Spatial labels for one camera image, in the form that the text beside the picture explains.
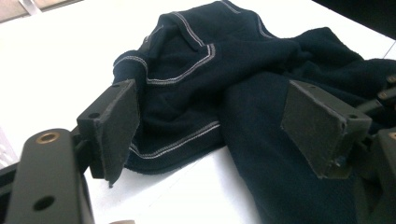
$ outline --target white table surface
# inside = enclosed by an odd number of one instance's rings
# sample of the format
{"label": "white table surface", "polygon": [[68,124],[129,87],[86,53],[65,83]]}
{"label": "white table surface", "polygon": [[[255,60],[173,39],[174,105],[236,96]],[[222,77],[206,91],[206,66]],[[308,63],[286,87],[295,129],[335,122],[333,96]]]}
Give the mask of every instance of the white table surface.
{"label": "white table surface", "polygon": [[[111,84],[114,60],[138,49],[161,14],[211,2],[86,0],[0,24],[0,127],[17,155],[35,133],[72,130]],[[233,3],[256,11],[279,37],[328,26],[365,59],[396,60],[394,40],[312,1]],[[113,189],[86,177],[96,223],[260,223],[227,147],[164,175],[124,170]]]}

